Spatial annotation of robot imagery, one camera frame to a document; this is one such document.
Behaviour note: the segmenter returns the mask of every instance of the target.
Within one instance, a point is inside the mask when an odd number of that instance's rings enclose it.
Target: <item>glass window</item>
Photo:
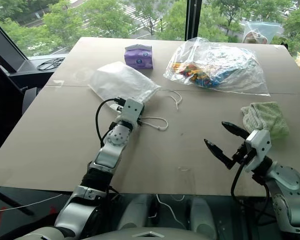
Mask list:
[[[28,57],[80,37],[184,40],[186,0],[0,0],[0,26]]]
[[[300,52],[300,0],[203,0],[198,36],[211,42],[288,44]]]

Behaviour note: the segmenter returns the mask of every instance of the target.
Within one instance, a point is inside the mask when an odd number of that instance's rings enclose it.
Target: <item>green cloth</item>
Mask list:
[[[251,133],[253,130],[268,130],[271,139],[280,139],[289,135],[289,128],[275,101],[253,102],[241,108],[243,125]]]

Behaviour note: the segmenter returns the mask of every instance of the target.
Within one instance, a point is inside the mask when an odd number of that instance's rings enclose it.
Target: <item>white string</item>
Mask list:
[[[171,96],[171,95],[168,96],[169,98],[172,98],[174,100],[176,110],[178,111],[179,110],[179,104],[182,102],[182,96],[181,96],[180,93],[178,93],[177,91],[174,91],[174,90],[169,90],[169,92],[175,93],[180,97],[179,101],[177,101],[173,96]]]
[[[173,198],[173,200],[177,201],[177,202],[182,202],[185,199],[186,195],[183,195],[181,199],[176,199],[173,195],[170,195],[171,198]]]
[[[42,200],[42,201],[37,201],[37,202],[34,202],[34,203],[31,203],[31,204],[28,204],[28,205],[24,205],[24,206],[18,206],[18,207],[13,207],[13,208],[7,208],[7,209],[2,209],[0,210],[0,212],[4,212],[4,211],[8,211],[8,210],[14,210],[14,209],[20,209],[20,208],[25,208],[25,207],[29,207],[29,206],[32,206],[32,205],[35,205],[35,204],[40,204],[40,203],[43,203],[45,201],[48,201],[48,200],[51,200],[51,199],[55,199],[55,198],[58,198],[60,196],[62,196],[63,194],[59,194],[57,196],[53,196],[53,197],[50,197],[48,199],[45,199],[45,200]]]
[[[141,119],[158,119],[158,120],[164,121],[164,122],[165,122],[165,126],[156,126],[156,125],[153,125],[153,124],[151,124],[151,123],[149,123],[149,122],[139,120],[141,123],[143,123],[143,124],[145,124],[145,125],[148,125],[148,126],[150,126],[150,127],[152,127],[152,128],[155,128],[155,129],[157,129],[157,130],[159,130],[159,131],[165,131],[165,130],[167,130],[167,128],[169,127],[168,121],[165,120],[165,119],[162,118],[162,117],[158,117],[158,116],[143,116],[143,117],[141,117]]]
[[[153,219],[153,218],[155,218],[157,216],[157,213],[155,213],[155,215],[153,215],[153,216],[148,216],[148,219]]]
[[[162,205],[165,205],[166,207],[168,207],[168,208],[170,209],[172,215],[173,215],[174,220],[175,220],[177,223],[179,223],[180,225],[182,225],[182,227],[183,227],[184,229],[186,229],[185,225],[184,225],[182,222],[180,222],[180,221],[176,218],[176,215],[175,215],[174,211],[172,210],[172,208],[171,208],[168,204],[166,204],[166,203],[160,201],[158,194],[156,194],[156,199],[158,199],[158,202],[159,202],[159,203],[161,203]]]

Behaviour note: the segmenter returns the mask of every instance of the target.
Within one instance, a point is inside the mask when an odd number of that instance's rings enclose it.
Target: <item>metal arm segment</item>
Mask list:
[[[104,146],[89,164],[81,184],[74,189],[60,211],[54,227],[43,227],[18,239],[77,240],[95,235],[102,220],[102,205],[111,179],[131,132],[138,126],[143,109],[144,105],[140,102],[130,98],[125,101],[115,126],[103,140]]]
[[[273,162],[266,156],[271,148],[267,130],[254,130],[248,134],[244,129],[229,123],[222,125],[232,134],[246,138],[244,144],[232,156],[223,155],[222,150],[205,139],[208,149],[231,169],[235,162],[245,164],[246,172],[253,172],[263,179],[272,196],[273,209],[279,228],[283,232],[300,234],[300,173],[292,167]],[[245,162],[247,153],[254,150],[254,157]]]

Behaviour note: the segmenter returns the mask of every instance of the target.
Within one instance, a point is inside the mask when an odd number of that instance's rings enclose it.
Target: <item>purple package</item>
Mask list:
[[[124,60],[125,64],[134,69],[153,69],[152,46],[142,44],[127,46]]]

